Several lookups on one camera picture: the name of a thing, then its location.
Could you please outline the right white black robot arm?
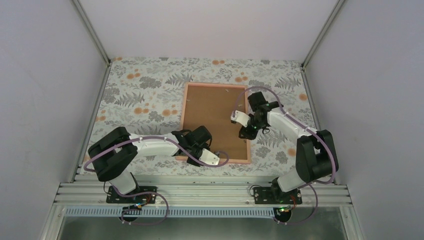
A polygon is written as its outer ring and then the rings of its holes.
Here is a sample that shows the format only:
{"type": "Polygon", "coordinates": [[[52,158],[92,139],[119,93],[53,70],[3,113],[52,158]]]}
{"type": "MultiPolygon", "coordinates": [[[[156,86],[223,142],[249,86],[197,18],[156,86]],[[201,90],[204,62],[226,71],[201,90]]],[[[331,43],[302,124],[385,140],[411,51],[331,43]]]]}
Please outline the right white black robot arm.
{"type": "Polygon", "coordinates": [[[326,176],[334,177],[339,169],[332,134],[328,130],[309,127],[284,110],[279,100],[269,102],[262,92],[248,98],[250,114],[234,110],[232,123],[241,124],[239,138],[254,140],[259,131],[279,130],[296,143],[295,167],[271,182],[270,195],[274,202],[284,203],[297,190],[326,176]]]}

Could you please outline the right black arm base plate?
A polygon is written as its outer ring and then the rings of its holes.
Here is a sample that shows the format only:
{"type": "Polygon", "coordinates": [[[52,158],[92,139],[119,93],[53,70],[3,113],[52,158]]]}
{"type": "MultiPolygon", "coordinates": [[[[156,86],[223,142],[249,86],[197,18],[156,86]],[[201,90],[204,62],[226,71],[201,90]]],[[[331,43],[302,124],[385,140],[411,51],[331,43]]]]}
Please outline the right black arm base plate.
{"type": "Polygon", "coordinates": [[[256,205],[300,205],[303,203],[299,189],[277,192],[271,187],[256,186],[253,188],[253,196],[256,205]]]}

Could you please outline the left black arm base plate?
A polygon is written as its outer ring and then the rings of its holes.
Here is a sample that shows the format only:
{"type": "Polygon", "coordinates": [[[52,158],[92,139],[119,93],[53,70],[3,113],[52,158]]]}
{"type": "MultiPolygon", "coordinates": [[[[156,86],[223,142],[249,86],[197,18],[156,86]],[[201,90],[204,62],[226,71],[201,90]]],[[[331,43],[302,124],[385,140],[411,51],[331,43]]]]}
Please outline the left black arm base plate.
{"type": "Polygon", "coordinates": [[[145,205],[148,204],[154,204],[156,201],[156,192],[158,188],[156,186],[139,186],[138,189],[135,189],[128,193],[128,195],[134,195],[137,193],[142,192],[153,192],[154,194],[144,194],[144,195],[137,195],[132,197],[122,197],[115,189],[110,186],[107,192],[106,202],[108,204],[133,204],[133,205],[145,205]]]}

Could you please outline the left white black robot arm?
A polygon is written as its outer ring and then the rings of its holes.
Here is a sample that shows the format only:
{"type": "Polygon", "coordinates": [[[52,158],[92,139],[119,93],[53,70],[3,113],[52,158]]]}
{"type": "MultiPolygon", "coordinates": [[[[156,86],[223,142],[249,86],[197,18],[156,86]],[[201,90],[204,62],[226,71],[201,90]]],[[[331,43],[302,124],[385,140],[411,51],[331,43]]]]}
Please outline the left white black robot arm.
{"type": "Polygon", "coordinates": [[[124,201],[139,197],[139,186],[128,166],[137,156],[187,156],[194,166],[217,166],[219,157],[211,152],[212,135],[205,126],[182,129],[162,135],[137,135],[117,127],[88,149],[89,161],[83,168],[95,173],[100,182],[109,182],[124,201]]]}

